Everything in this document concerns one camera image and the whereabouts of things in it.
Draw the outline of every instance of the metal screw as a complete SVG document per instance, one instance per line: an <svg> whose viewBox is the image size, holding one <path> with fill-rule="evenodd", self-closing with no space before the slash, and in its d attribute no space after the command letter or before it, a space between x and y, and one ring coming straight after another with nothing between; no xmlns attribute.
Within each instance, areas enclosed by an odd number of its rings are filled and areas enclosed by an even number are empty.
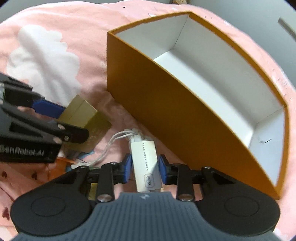
<svg viewBox="0 0 296 241"><path fill-rule="evenodd" d="M112 197L109 194L101 194L98 196L99 202L109 202L111 201Z"/></svg>
<svg viewBox="0 0 296 241"><path fill-rule="evenodd" d="M54 142L57 143L57 144L62 144L62 140L58 137L54 137Z"/></svg>
<svg viewBox="0 0 296 241"><path fill-rule="evenodd" d="M190 202L193 200L193 196L191 194L181 194L178 198L183 202Z"/></svg>
<svg viewBox="0 0 296 241"><path fill-rule="evenodd" d="M58 124L57 126L58 126L58 128L60 128L61 130L64 130L64 129L65 129L65 127L64 127L63 125L61 125L61 124Z"/></svg>

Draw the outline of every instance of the white string handle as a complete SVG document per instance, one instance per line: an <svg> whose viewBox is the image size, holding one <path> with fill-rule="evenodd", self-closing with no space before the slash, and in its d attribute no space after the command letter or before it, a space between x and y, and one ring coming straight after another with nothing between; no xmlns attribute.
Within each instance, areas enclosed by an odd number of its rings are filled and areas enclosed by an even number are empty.
<svg viewBox="0 0 296 241"><path fill-rule="evenodd" d="M87 162L87 163L85 163L85 162L79 162L77 164L71 165L71 168L72 169L75 169L75 168L77 168L79 166L89 166L89 167L91 167L91 166L96 165L98 162L102 161L106 157L106 155L107 155L108 151L110 150L112 144L116 140L119 140L119 139L122 139L122 138L126 138L126 137L129 137L129 136L133 136L133 135L137 135L138 133L139 132L136 132L135 130L125 130L125 131L120 131L120 132L114 134L110 138L110 140L108 141L108 143L107 143L106 147L104 148L103 152L101 153L101 155L96 160L91 161L91 162Z"/></svg>

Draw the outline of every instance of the pink bedsheet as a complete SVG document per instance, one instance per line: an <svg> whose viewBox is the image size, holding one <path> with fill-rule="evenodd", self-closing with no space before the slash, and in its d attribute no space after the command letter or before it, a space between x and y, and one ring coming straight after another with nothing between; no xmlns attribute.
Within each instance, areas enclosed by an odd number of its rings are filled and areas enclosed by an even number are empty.
<svg viewBox="0 0 296 241"><path fill-rule="evenodd" d="M215 14L189 5L170 5L150 1L122 1L115 4L63 2L26 9L0 24L0 71L23 80L48 100L68 105L80 94L112 120L112 128L95 148L93 160L116 132L125 128L148 130L114 101L106 91L107 31L165 13L190 10L216 25L239 43L265 69L289 104L291 116L291 146L283 198L279 201L281 217L275 233L288 241L296 234L296 94L290 82L274 60L246 34ZM155 139L158 153L172 163L181 162L160 141ZM104 163L120 161L129 152L126 140L116 142ZM11 239L16 231L9 216L12 202L21 194L48 180L54 164L0 163L0 238ZM175 192L173 187L167 190ZM135 183L116 185L121 191L135 191Z"/></svg>

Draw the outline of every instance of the open cardboard box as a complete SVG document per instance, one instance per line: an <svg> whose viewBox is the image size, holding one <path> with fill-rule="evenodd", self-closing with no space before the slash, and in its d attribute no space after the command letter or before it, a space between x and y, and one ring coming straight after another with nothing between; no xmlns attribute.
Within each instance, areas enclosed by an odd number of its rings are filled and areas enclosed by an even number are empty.
<svg viewBox="0 0 296 241"><path fill-rule="evenodd" d="M280 197L287 105L254 59L206 19L174 13L108 32L107 85L191 168L212 166Z"/></svg>

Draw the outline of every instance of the white cloud pattern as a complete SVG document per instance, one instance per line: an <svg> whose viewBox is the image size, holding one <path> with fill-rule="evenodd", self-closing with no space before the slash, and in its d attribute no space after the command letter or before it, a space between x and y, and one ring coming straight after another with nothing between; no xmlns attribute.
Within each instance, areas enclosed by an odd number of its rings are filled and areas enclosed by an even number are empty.
<svg viewBox="0 0 296 241"><path fill-rule="evenodd" d="M288 237L287 235L284 235L281 233L281 231L279 229L274 229L274 234L280 238L282 241L288 241Z"/></svg>
<svg viewBox="0 0 296 241"><path fill-rule="evenodd" d="M62 33L39 25L26 25L18 33L19 47L9 56L8 75L28 80L47 100L67 106L79 93L76 80L79 58L67 51Z"/></svg>
<svg viewBox="0 0 296 241"><path fill-rule="evenodd" d="M3 240L10 240L13 237L5 227L0 227L0 238Z"/></svg>

